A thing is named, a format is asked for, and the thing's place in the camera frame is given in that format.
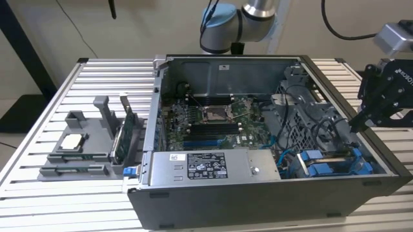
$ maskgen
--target black pole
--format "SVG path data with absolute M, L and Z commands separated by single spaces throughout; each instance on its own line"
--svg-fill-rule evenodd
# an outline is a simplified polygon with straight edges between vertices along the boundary
M 0 29 L 28 73 L 32 76 L 45 100 L 49 102 L 56 93 L 56 86 L 45 71 L 6 0 L 0 0 Z

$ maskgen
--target gray part holder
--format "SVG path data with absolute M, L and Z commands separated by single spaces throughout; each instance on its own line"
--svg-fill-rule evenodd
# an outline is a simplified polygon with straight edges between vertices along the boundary
M 102 119 L 89 118 L 86 119 L 82 115 L 81 111 L 70 111 L 65 118 L 65 122 L 68 124 L 61 137 L 57 141 L 57 144 L 53 148 L 50 154 L 69 155 L 73 152 L 58 152 L 58 148 L 64 137 L 68 134 L 78 133 L 86 134 L 88 138 L 82 143 L 81 153 L 85 155 L 97 154 L 98 157 L 93 160 L 64 160 L 58 157 L 50 157 L 48 155 L 48 161 L 44 167 L 88 167 L 89 165 L 104 165 L 105 175 L 101 174 L 101 171 L 89 171 L 86 173 L 64 173 L 64 174 L 50 174 L 50 170 L 40 171 L 37 176 L 38 181 L 70 181 L 70 180 L 108 180 L 108 179 L 122 179 L 122 168 L 125 166 L 133 166 L 141 160 L 141 149 L 143 149 L 143 141 L 140 138 L 140 133 L 144 134 L 143 122 L 141 118 L 137 118 L 134 114 L 136 122 L 132 130 L 132 138 L 130 138 L 130 146 L 129 152 L 125 157 L 122 164 L 112 165 L 109 162 L 109 153 L 112 149 L 113 136 L 112 128 L 114 129 L 118 126 L 120 122 L 117 118 L 113 116 L 113 112 L 109 112 L 108 109 L 108 97 L 97 96 L 93 101 L 93 105 L 98 108 L 101 112 Z
M 98 109 L 101 114 L 101 127 L 108 131 L 109 137 L 113 139 L 116 135 L 116 128 L 120 122 L 116 118 L 114 111 L 109 110 L 108 102 L 108 96 L 96 96 L 93 100 L 93 106 Z

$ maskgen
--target white label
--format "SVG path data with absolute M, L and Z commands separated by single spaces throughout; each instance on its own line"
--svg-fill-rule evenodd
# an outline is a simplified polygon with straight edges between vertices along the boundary
M 219 70 L 229 70 L 229 65 L 228 64 L 219 65 Z
M 185 154 L 171 154 L 168 159 L 169 161 L 185 161 Z

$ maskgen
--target barcode sticker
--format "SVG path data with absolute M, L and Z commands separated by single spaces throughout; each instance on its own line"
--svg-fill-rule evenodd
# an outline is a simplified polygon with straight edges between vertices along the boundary
M 169 161 L 185 161 L 185 154 L 171 154 L 168 159 Z

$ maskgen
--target expansion slot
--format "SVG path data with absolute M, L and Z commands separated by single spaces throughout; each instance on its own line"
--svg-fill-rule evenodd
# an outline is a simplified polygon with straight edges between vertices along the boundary
M 189 127 L 189 135 L 239 134 L 236 123 L 195 124 Z

